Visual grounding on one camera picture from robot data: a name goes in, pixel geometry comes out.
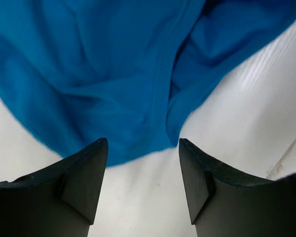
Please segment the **blue t shirt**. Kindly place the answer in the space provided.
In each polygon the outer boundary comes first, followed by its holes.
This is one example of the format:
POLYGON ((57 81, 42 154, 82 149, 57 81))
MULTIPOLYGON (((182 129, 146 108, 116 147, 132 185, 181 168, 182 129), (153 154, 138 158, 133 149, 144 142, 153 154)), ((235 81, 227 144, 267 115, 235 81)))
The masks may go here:
POLYGON ((66 158, 174 147, 222 78, 296 20, 296 0, 0 0, 0 98, 66 158))

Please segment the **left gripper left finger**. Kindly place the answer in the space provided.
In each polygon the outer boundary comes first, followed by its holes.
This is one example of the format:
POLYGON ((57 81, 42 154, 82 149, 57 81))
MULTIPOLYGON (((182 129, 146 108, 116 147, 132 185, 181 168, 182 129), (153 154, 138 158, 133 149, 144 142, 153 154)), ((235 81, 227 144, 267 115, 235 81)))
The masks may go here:
POLYGON ((0 237, 85 237, 108 157, 101 138, 68 158, 0 182, 0 237))

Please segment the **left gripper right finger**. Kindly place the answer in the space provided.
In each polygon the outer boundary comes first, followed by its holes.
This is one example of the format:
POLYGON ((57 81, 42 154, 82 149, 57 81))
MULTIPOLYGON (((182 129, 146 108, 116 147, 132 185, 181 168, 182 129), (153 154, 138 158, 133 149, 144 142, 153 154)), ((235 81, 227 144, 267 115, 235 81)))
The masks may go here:
POLYGON ((296 173, 272 181, 179 141, 191 223, 199 237, 296 237, 296 173))

